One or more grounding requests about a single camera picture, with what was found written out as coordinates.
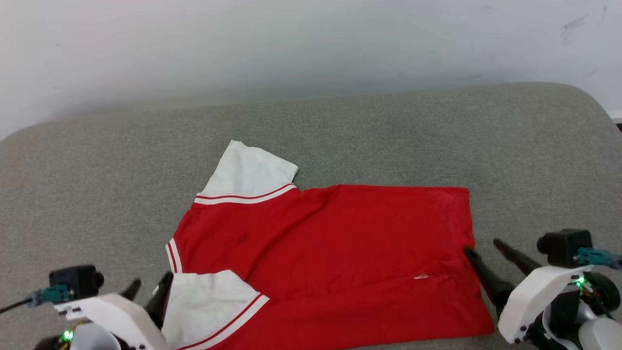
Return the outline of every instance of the white stripe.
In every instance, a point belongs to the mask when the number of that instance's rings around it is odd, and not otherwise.
[[[248,310],[246,310],[242,314],[242,316],[240,316],[238,319],[236,319],[234,323],[231,323],[219,335],[215,336],[214,338],[210,339],[209,341],[206,341],[205,343],[201,343],[199,345],[193,346],[192,348],[186,348],[184,350],[205,350],[205,349],[211,348],[212,346],[222,342],[228,336],[231,336],[235,331],[237,331],[240,327],[242,327],[244,325],[244,323],[246,323],[249,319],[251,319],[251,317],[253,317],[253,315],[255,315],[257,313],[257,311],[259,311],[259,309],[261,309],[261,307],[264,306],[268,302],[268,300],[270,300],[270,298],[268,298],[267,296],[265,296],[265,295],[260,296],[257,299],[257,301],[255,301],[255,303],[253,305],[251,305],[251,307],[248,308]]]
[[[170,247],[173,250],[173,259],[175,259],[175,264],[177,264],[177,273],[182,273],[182,260],[179,259],[179,252],[177,251],[177,244],[175,244],[175,237],[170,239]]]
[[[173,266],[173,257],[170,256],[170,250],[169,250],[169,244],[166,243],[166,245],[164,246],[164,248],[166,249],[166,256],[169,257],[169,265],[170,265],[170,271],[171,272],[175,272],[175,267]]]
[[[260,202],[264,202],[269,199],[278,197],[281,194],[294,188],[296,188],[296,185],[289,184],[286,187],[283,187],[282,189],[276,191],[275,193],[268,194],[267,196],[262,196],[259,198],[237,198],[237,197],[224,197],[224,198],[218,198],[218,199],[196,198],[195,203],[207,204],[207,205],[220,204],[220,203],[254,204],[254,203],[260,203]]]

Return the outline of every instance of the small white tag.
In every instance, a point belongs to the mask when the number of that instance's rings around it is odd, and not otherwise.
[[[415,277],[415,278],[413,278],[413,279],[414,279],[414,280],[421,280],[421,279],[423,279],[423,278],[428,278],[428,277],[432,277],[432,276],[428,276],[428,275],[424,272],[424,273],[422,273],[421,275],[419,275],[419,276],[417,276],[417,277]]]

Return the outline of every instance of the red stripe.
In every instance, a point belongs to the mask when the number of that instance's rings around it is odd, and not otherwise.
[[[292,184],[292,183],[288,183],[288,184],[286,184],[285,186],[282,186],[282,187],[280,187],[280,188],[277,188],[277,189],[275,189],[275,190],[274,190],[274,191],[272,191],[272,192],[268,192],[268,193],[266,193],[266,194],[262,194],[262,195],[260,195],[260,196],[254,196],[254,197],[244,197],[244,196],[234,196],[234,195],[230,195],[230,196],[218,196],[218,197],[197,196],[197,198],[203,198],[203,199],[221,199],[221,198],[242,198],[242,199],[255,199],[255,198],[262,198],[262,197],[269,196],[269,195],[271,195],[271,194],[273,194],[273,193],[275,193],[275,192],[277,192],[277,191],[280,191],[280,190],[282,190],[283,188],[285,188],[285,187],[287,187],[287,186],[290,186],[290,185],[293,185],[293,184]]]
[[[242,312],[240,312],[237,316],[235,316],[235,318],[232,319],[231,322],[227,323],[226,326],[222,327],[218,332],[214,333],[213,336],[207,338],[206,340],[202,340],[202,341],[200,341],[198,343],[194,343],[192,345],[184,346],[183,348],[179,348],[178,350],[184,350],[184,349],[192,348],[193,346],[201,345],[201,344],[203,344],[203,343],[205,343],[207,341],[210,341],[210,340],[214,339],[214,337],[216,337],[217,335],[222,333],[225,329],[227,329],[227,327],[231,326],[238,318],[240,318],[240,316],[242,316],[246,312],[246,310],[248,310],[248,308],[250,308],[253,304],[255,304],[255,301],[257,301],[257,299],[259,299],[262,295],[263,294],[259,294],[257,297],[255,297],[255,299],[253,299],[253,301],[251,301],[251,303],[247,307],[245,307],[244,310],[242,310]]]
[[[173,247],[171,247],[170,242],[167,245],[169,246],[170,261],[173,262],[173,272],[177,273],[177,264],[175,263],[175,255],[173,255]]]

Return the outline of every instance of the white wall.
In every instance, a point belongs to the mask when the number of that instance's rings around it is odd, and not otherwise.
[[[614,0],[0,0],[0,140],[85,113],[550,81],[622,111]]]

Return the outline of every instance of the stain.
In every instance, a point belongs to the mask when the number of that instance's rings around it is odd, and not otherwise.
[[[494,12],[495,8],[492,6],[488,6],[488,5],[483,5],[483,6],[479,6],[474,8],[474,10],[476,12],[480,12],[480,13],[485,13],[485,14],[491,14]]]
[[[572,21],[564,24],[564,26],[562,27],[562,30],[563,31],[571,31],[572,29],[583,27],[584,25],[587,24],[585,19],[587,19],[588,17],[590,17],[590,15],[586,14],[583,17],[579,17],[579,18],[573,19]]]
[[[233,240],[237,243],[237,244],[242,244],[245,241],[247,241],[248,239],[248,235],[240,235],[238,237],[234,237]]]
[[[575,32],[578,28],[581,28],[587,24],[586,19],[588,17],[590,17],[590,15],[586,14],[583,17],[573,19],[572,21],[564,24],[562,27],[562,44],[564,46],[570,46],[575,42]]]

